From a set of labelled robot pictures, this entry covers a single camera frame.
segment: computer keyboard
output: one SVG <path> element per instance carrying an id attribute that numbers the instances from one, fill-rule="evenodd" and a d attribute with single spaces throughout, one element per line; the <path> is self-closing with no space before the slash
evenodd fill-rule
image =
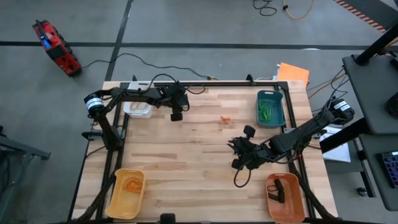
<path id="1" fill-rule="evenodd" d="M 392 188 L 398 188 L 398 151 L 380 153 L 382 166 Z"/>

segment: white paper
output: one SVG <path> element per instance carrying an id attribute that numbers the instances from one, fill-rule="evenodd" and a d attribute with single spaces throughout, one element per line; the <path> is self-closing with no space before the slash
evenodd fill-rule
<path id="1" fill-rule="evenodd" d="M 325 127 L 324 130 L 326 130 L 327 133 L 321 136 L 321 138 L 319 139 L 320 141 L 323 141 L 324 139 L 341 131 L 340 128 L 332 128 L 332 127 Z M 351 162 L 351 158 L 349 157 L 348 144 L 344 143 L 341 146 L 324 153 L 323 158 L 333 161 Z"/>

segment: orange object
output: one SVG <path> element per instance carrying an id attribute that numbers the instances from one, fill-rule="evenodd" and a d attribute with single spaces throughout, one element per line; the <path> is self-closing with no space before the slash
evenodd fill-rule
<path id="1" fill-rule="evenodd" d="M 279 203 L 268 198 L 268 187 L 275 186 L 275 180 L 279 179 L 285 193 L 285 203 Z M 305 218 L 303 202 L 300 193 L 298 178 L 293 174 L 271 174 L 266 180 L 266 197 L 268 212 L 272 219 L 281 223 L 302 223 Z"/>
<path id="2" fill-rule="evenodd" d="M 119 169 L 111 203 L 105 212 L 112 218 L 133 219 L 142 206 L 145 192 L 145 175 L 142 171 Z"/>
<path id="3" fill-rule="evenodd" d="M 230 118 L 230 117 L 227 117 L 227 116 L 221 116 L 221 119 L 222 119 L 223 121 L 229 121 L 231 118 Z"/>
<path id="4" fill-rule="evenodd" d="M 293 65 L 281 63 L 277 80 L 302 80 L 307 87 L 310 71 Z"/>

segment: gray concrete floor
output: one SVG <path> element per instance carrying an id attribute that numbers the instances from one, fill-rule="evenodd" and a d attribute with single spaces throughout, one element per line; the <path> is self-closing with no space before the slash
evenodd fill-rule
<path id="1" fill-rule="evenodd" d="M 307 5 L 290 1 L 295 14 Z M 36 41 L 34 19 L 47 19 L 69 42 L 114 42 L 127 0 L 119 1 L 29 1 L 0 2 L 0 41 Z M 377 30 L 332 0 L 317 1 L 302 21 L 291 21 L 280 10 L 260 17 L 243 0 L 135 0 L 123 42 L 182 42 L 239 44 L 367 45 L 380 35 Z M 82 65 L 96 59 L 109 60 L 113 48 L 74 47 Z M 34 159 L 18 187 L 9 211 L 12 223 L 64 221 L 75 191 L 87 142 L 80 136 L 90 128 L 83 98 L 102 86 L 108 65 L 96 63 L 79 77 L 69 78 L 46 56 L 41 47 L 0 47 L 0 124 L 15 140 L 52 152 L 49 161 Z M 269 77 L 277 63 L 285 62 L 310 70 L 311 84 L 332 79 L 341 69 L 341 58 L 358 54 L 352 50 L 254 50 L 254 49 L 137 49 L 122 48 L 156 65 L 192 67 L 220 80 L 242 80 L 247 74 Z M 159 70 L 136 58 L 118 59 L 112 80 L 150 80 L 168 73 L 179 80 L 198 80 L 189 72 Z M 345 100 L 361 117 L 352 87 Z M 320 108 L 330 96 L 328 87 L 310 99 Z M 380 198 L 362 198 L 355 188 L 363 186 L 359 174 L 330 174 L 339 215 L 347 220 L 393 223 L 397 212 L 388 212 Z"/>

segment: red power tool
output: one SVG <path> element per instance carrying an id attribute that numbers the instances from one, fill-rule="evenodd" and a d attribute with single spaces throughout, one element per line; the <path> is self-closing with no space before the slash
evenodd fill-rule
<path id="1" fill-rule="evenodd" d="M 68 76 L 74 76 L 81 72 L 81 65 L 73 54 L 72 49 L 53 25 L 48 21 L 40 22 L 36 19 L 36 24 L 32 25 L 32 27 L 47 55 Z"/>

